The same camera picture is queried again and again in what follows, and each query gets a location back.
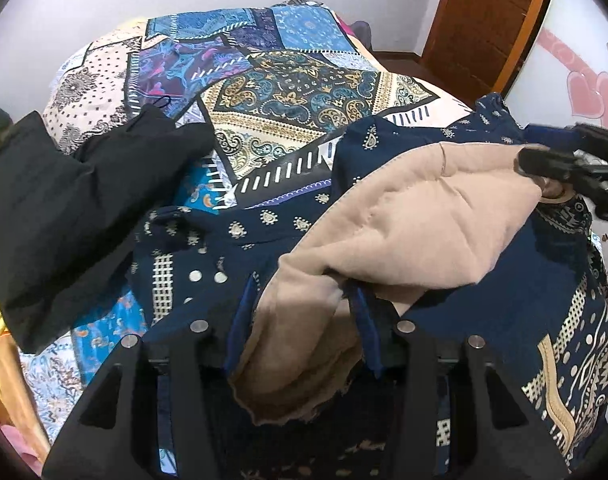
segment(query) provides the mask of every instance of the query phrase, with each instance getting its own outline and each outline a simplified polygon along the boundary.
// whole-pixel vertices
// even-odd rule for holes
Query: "paisley pattern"
[[[340,50],[355,48],[337,26],[331,11],[312,6],[273,7],[282,43],[290,50]]]
[[[377,70],[362,54],[351,54],[350,52],[323,52],[328,61],[342,68],[355,68],[357,70]]]
[[[362,146],[365,150],[374,150],[379,143],[379,138],[377,137],[377,129],[375,124],[373,124],[367,131],[366,137],[364,137],[364,142]]]
[[[286,147],[229,129],[216,130],[215,138],[238,176],[244,176],[254,168],[261,168],[295,151],[294,146]]]
[[[97,88],[97,74],[91,74],[88,67],[67,75],[55,94],[55,106],[60,112],[71,103],[78,103],[84,94]]]
[[[69,57],[61,67],[59,67],[59,70],[57,70],[55,77],[50,82],[49,88],[51,92],[56,88],[56,86],[59,85],[59,82],[61,81],[63,76],[66,75],[66,72],[74,68],[79,68],[82,64],[84,64],[84,57],[86,56],[86,51],[88,50],[88,47],[89,45],[83,46],[75,54]]]
[[[130,38],[89,49],[83,65],[68,70],[55,86],[42,117],[63,152],[126,121],[124,80],[135,45]]]
[[[138,63],[131,64],[136,77],[135,109],[167,96],[164,107],[168,117],[175,117],[201,90],[215,81],[244,72],[251,64],[235,47],[221,39],[201,43],[177,43],[165,39],[138,54]]]
[[[84,389],[70,333],[61,336],[41,354],[20,352],[20,362],[35,399],[37,416],[52,444]]]
[[[254,25],[250,9],[221,9],[206,12],[182,12],[148,20],[146,40],[163,34],[173,40],[207,38],[242,25]]]
[[[130,291],[105,316],[92,312],[79,320],[71,340],[84,388],[123,336],[144,335],[147,329],[141,307]]]
[[[220,190],[223,187],[230,187],[230,182],[227,182],[227,184],[222,182],[219,186],[216,186],[215,182],[212,182],[213,178],[222,181],[228,181],[228,178],[225,174],[209,171],[215,169],[209,168],[209,166],[215,166],[211,162],[211,160],[206,158],[193,163],[193,167],[190,168],[186,177],[182,180],[173,203],[217,214],[217,210],[213,209],[213,207],[221,199],[222,192]]]
[[[253,69],[201,95],[237,178],[386,108],[437,99],[414,79],[341,68],[302,52],[254,54]]]
[[[271,9],[251,9],[255,27],[238,27],[225,33],[229,43],[250,51],[283,50],[284,45],[277,32],[275,16]]]
[[[226,80],[213,107],[333,131],[369,115],[377,74],[335,68],[298,52],[254,59],[253,70]]]

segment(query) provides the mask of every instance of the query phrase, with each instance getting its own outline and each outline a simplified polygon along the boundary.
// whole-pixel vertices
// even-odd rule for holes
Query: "black cloth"
[[[37,112],[13,128],[0,146],[0,309],[24,352],[69,330],[111,284],[117,294],[135,225],[171,202],[187,165],[214,143],[210,124],[175,129],[152,105],[72,156]]]

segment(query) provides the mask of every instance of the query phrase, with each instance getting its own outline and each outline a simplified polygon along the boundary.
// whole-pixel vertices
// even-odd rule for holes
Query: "white dotted pattern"
[[[522,387],[522,391],[529,398],[530,402],[535,402],[542,395],[544,386],[544,371],[540,370],[540,373],[530,383]]]
[[[568,316],[564,319],[564,324],[559,331],[558,339],[553,343],[553,352],[555,361],[559,361],[559,356],[566,350],[569,342],[575,335],[575,330],[580,324],[580,318],[584,311],[586,303],[586,275],[582,277],[582,281],[577,286],[577,290],[573,294],[571,300],[571,309],[568,311]]]
[[[153,324],[173,309],[173,255],[162,254],[153,263]]]
[[[448,446],[450,444],[450,418],[437,421],[436,446]]]

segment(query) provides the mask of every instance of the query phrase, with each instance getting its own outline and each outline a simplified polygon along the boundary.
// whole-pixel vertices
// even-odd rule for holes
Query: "navy blue patterned garment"
[[[310,192],[289,200],[249,209],[230,208],[218,216],[181,207],[153,211],[137,233],[130,276],[133,293],[152,324],[144,339],[159,340],[195,319],[208,319],[215,327],[215,342],[205,351],[205,364],[230,374],[249,336],[253,309],[277,269],[279,256],[292,250],[328,206],[360,179],[401,153],[444,141],[538,142],[568,150],[578,139],[571,130],[521,129],[501,97],[491,94],[478,101],[475,112],[448,128],[407,128],[376,116],[351,124],[337,144],[330,190],[311,187]],[[480,283],[429,291],[404,315],[439,338],[462,341],[471,334],[483,336],[522,386],[571,467],[577,465],[586,452],[585,443],[604,420],[608,400],[608,288],[601,257],[590,240],[591,221],[580,197],[562,204],[540,203],[501,254],[495,269]],[[372,316],[377,301],[383,300],[373,299],[366,284],[358,286],[366,292],[362,296],[363,316],[356,319],[365,364],[375,376],[382,377],[375,382],[381,387],[378,399],[389,406],[401,388],[389,380],[396,364],[383,358],[390,330],[385,327],[387,333],[379,332],[374,323],[364,322]],[[383,405],[381,413],[374,413],[377,408],[372,406],[367,408],[372,396],[364,395],[364,405],[360,405],[359,392],[372,392],[373,388],[373,379],[366,379],[366,375],[360,371],[351,385],[355,395],[351,397],[352,415],[342,411],[345,397],[339,397],[322,410],[318,420],[308,424],[314,434],[315,424],[321,428],[332,420],[333,443],[311,438],[296,457],[287,457],[286,452],[283,457],[276,456],[268,435],[289,442],[298,431],[304,431],[301,423],[289,423],[277,428],[280,431],[255,428],[247,413],[237,406],[233,409],[230,398],[211,408],[228,414],[228,418],[212,414],[217,417],[213,431],[218,452],[228,457],[231,453],[244,455],[243,466],[237,460],[230,463],[272,479],[266,456],[273,457],[279,472],[279,466],[290,463],[283,461],[292,458],[291,462],[300,463],[305,457],[308,461],[325,456],[325,450],[336,449],[335,444],[341,447],[354,440],[355,449],[373,449],[368,465],[360,464],[359,472],[343,467],[340,462],[350,455],[345,452],[343,458],[335,459],[339,462],[333,467],[342,474],[351,471],[351,478],[371,478],[370,471],[379,467],[383,444],[377,444],[379,451],[373,446],[388,434],[391,414]],[[223,399],[222,388],[207,398]],[[440,395],[448,398],[447,384],[440,387]],[[370,425],[359,425],[355,432],[360,410],[369,413]],[[436,472],[447,468],[447,402],[442,402],[440,413]],[[241,433],[247,444],[240,444]],[[261,445],[250,444],[253,435]],[[318,466],[301,462],[314,475],[316,467],[325,470],[328,466],[327,462],[324,466],[316,463]]]

